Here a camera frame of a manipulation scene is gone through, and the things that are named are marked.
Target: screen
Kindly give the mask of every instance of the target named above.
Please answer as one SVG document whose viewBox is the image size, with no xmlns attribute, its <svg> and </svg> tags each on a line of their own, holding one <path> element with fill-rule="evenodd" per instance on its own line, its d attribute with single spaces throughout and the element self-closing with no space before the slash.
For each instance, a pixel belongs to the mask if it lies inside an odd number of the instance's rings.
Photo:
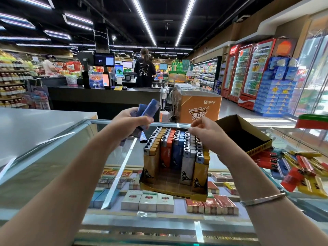
<svg viewBox="0 0 328 246">
<path fill-rule="evenodd" d="M 124 68 L 132 68 L 132 62 L 130 61 L 122 61 Z"/>
<path fill-rule="evenodd" d="M 160 70 L 167 70 L 167 64 L 159 64 Z"/>
<path fill-rule="evenodd" d="M 124 68 L 122 65 L 115 65 L 115 76 L 117 78 L 124 78 Z"/>
<path fill-rule="evenodd" d="M 104 82 L 104 86 L 109 87 L 109 77 L 108 77 L 108 74 L 103 74 L 103 82 Z"/>
<path fill-rule="evenodd" d="M 114 66 L 114 54 L 112 53 L 94 53 L 95 66 Z"/>
</svg>

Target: silver bangle bracelet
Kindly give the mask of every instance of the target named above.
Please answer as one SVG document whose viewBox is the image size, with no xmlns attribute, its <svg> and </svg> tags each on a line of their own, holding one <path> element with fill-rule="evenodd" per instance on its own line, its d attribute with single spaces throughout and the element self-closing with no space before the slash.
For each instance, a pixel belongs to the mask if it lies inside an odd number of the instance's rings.
<svg viewBox="0 0 328 246">
<path fill-rule="evenodd" d="M 263 203 L 267 203 L 273 200 L 276 200 L 278 198 L 283 198 L 286 196 L 285 191 L 280 191 L 280 194 L 277 195 L 273 195 L 270 197 L 265 197 L 265 198 L 258 198 L 258 199 L 252 199 L 252 200 L 248 200 L 248 201 L 241 201 L 240 203 L 242 204 L 242 206 L 254 206 L 254 205 L 259 205 L 259 204 L 263 204 Z"/>
</svg>

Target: forearm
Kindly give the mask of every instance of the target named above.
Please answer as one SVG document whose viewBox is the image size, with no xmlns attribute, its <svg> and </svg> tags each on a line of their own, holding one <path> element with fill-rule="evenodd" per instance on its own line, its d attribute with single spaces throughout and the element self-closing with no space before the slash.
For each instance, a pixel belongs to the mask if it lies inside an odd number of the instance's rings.
<svg viewBox="0 0 328 246">
<path fill-rule="evenodd" d="M 2 245 L 67 245 L 74 239 L 108 155 L 118 142 L 96 135 L 78 157 L 0 230 Z"/>
<path fill-rule="evenodd" d="M 229 143 L 227 146 L 233 147 L 234 153 L 222 153 L 220 160 L 228 166 L 242 200 L 279 194 L 277 187 L 242 149 Z M 287 198 L 248 206 L 246 210 L 262 245 L 328 244 L 327 235 Z"/>
</svg>

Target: glass countertop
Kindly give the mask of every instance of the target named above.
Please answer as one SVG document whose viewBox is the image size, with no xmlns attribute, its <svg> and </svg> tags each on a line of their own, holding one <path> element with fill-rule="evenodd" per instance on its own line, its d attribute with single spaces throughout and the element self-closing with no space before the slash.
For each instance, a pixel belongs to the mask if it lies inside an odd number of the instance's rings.
<svg viewBox="0 0 328 246">
<path fill-rule="evenodd" d="M 49 184 L 78 155 L 80 150 L 110 121 L 83 120 L 53 139 L 37 146 L 18 157 L 0 175 L 0 221 L 5 223 L 31 198 Z M 157 126 L 189 128 L 190 124 L 153 123 L 145 132 L 147 138 Z M 290 150 L 310 150 L 289 133 L 297 129 L 274 129 L 258 127 L 273 140 L 273 146 Z M 123 147 L 115 149 L 106 161 L 106 167 L 131 169 L 131 178 L 143 168 L 143 147 L 140 141 L 130 137 Z M 229 173 L 210 152 L 209 172 Z M 328 181 L 323 180 L 328 192 Z M 247 211 L 240 204 L 239 196 L 232 196 L 223 186 L 218 185 L 220 195 L 227 195 L 239 208 L 239 215 L 206 215 L 186 212 L 185 200 L 174 199 L 174 212 L 124 211 L 120 208 L 129 184 L 125 184 L 111 209 L 88 209 L 76 235 L 76 244 L 105 245 L 120 242 L 131 244 L 161 245 L 259 245 L 256 233 Z M 328 233 L 328 203 L 308 196 L 290 197 L 294 204 L 303 209 L 323 231 Z"/>
</svg>

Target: woman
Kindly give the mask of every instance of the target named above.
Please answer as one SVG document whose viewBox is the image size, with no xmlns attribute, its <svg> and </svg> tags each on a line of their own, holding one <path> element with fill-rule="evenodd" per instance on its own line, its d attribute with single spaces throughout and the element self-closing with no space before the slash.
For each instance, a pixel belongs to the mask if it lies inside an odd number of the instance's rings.
<svg viewBox="0 0 328 246">
<path fill-rule="evenodd" d="M 136 86 L 152 87 L 152 81 L 156 77 L 156 70 L 154 64 L 150 61 L 149 51 L 145 47 L 141 49 L 141 58 L 135 63 L 134 72 L 137 74 Z"/>
<path fill-rule="evenodd" d="M 109 154 L 136 127 L 154 121 L 146 116 L 131 117 L 137 110 L 131 108 L 117 115 L 58 177 L 2 226 L 0 246 L 72 244 Z M 279 194 L 255 162 L 215 122 L 202 117 L 189 131 L 219 155 L 243 201 Z M 246 206 L 246 210 L 261 245 L 328 245 L 328 236 L 286 197 Z"/>
</svg>

